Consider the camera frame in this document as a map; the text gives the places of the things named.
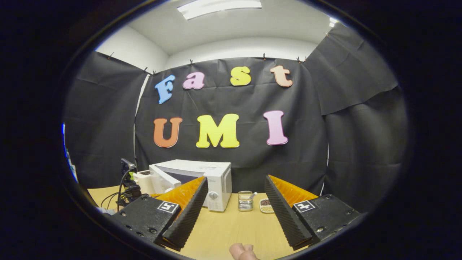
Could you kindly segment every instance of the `fluorescent light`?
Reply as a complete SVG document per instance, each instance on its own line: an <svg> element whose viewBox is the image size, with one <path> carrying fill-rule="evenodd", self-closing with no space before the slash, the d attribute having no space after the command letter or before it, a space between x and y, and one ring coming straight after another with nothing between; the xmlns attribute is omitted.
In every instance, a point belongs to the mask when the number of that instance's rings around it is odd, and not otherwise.
<svg viewBox="0 0 462 260"><path fill-rule="evenodd" d="M261 8L260 0L197 0L178 7L186 20L230 9Z"/></svg>

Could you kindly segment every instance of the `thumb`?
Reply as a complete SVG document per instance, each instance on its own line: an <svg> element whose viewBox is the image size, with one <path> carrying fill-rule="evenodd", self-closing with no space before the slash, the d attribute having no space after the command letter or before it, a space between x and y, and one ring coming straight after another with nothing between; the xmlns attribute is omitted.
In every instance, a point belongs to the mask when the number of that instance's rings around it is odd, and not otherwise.
<svg viewBox="0 0 462 260"><path fill-rule="evenodd" d="M253 251L245 251L239 256L238 260L258 260Z"/></svg>
<svg viewBox="0 0 462 260"><path fill-rule="evenodd" d="M244 245L244 250L245 251L253 251L254 250L254 245Z"/></svg>
<svg viewBox="0 0 462 260"><path fill-rule="evenodd" d="M234 243L230 247L230 253L234 260L239 260L240 255L245 251L241 243Z"/></svg>

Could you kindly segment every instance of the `plate with food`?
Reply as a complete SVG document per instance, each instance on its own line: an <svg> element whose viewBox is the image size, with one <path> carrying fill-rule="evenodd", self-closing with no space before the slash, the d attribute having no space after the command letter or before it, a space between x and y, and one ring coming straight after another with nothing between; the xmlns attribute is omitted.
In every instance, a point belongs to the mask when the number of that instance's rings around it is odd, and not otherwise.
<svg viewBox="0 0 462 260"><path fill-rule="evenodd" d="M259 204L260 210L263 213L274 213L273 207L271 206L268 198L261 199Z"/></svg>

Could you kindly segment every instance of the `wooden table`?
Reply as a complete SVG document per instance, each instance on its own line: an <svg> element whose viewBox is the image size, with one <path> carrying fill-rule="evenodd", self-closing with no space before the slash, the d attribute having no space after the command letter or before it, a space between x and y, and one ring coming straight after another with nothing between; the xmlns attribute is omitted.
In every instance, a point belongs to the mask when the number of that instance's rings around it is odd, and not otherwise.
<svg viewBox="0 0 462 260"><path fill-rule="evenodd" d="M108 195L118 191L118 186L89 189L95 202L100 205ZM258 202L267 198L265 193L254 197L252 211L237 209L237 194L231 194L224 212L209 211L202 207L197 222L181 252L171 250L184 256L200 260L232 260L229 247L233 243L252 244L259 259L277 259L294 251L287 243L286 237L274 213L263 213ZM116 198L112 199L109 209L116 209Z"/></svg>

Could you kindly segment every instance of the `black cloth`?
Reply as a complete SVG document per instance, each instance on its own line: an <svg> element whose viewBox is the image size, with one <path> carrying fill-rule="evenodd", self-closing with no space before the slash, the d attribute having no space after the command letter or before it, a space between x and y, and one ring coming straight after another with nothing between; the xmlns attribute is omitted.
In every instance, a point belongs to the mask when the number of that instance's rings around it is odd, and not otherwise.
<svg viewBox="0 0 462 260"><path fill-rule="evenodd" d="M325 119L329 162L323 193L335 194L360 212L368 211L401 169L408 128L401 90L377 94Z"/></svg>
<svg viewBox="0 0 462 260"><path fill-rule="evenodd" d="M355 31L340 23L305 61L322 115L361 104L398 82L385 60Z"/></svg>
<svg viewBox="0 0 462 260"><path fill-rule="evenodd" d="M290 70L289 88L276 83L269 70L277 65ZM246 86L232 86L234 67L250 68L252 81ZM182 84L191 72L205 74L202 89L184 89ZM172 97L159 104L154 86L173 74ZM263 113L284 112L282 125L288 143L269 146L268 123ZM197 148L201 115L211 115L218 125L225 114L239 115L236 125L237 148L220 145ZM157 118L183 118L178 142L171 148L161 148L153 141ZM317 94L308 70L302 63L285 59L233 58L195 63L168 69L150 77L136 115L136 145L139 170L153 163L173 159L194 161L225 161L232 166L232 190L264 191L267 174L287 180L319 194L327 165L327 139ZM164 138L170 137L171 124L164 128Z"/></svg>
<svg viewBox="0 0 462 260"><path fill-rule="evenodd" d="M326 122L323 194L368 211L396 179L407 145L408 118L398 82L380 54L339 23L305 65Z"/></svg>
<svg viewBox="0 0 462 260"><path fill-rule="evenodd" d="M119 185L121 158L134 162L133 124L143 70L93 52L70 88L65 141L85 188Z"/></svg>

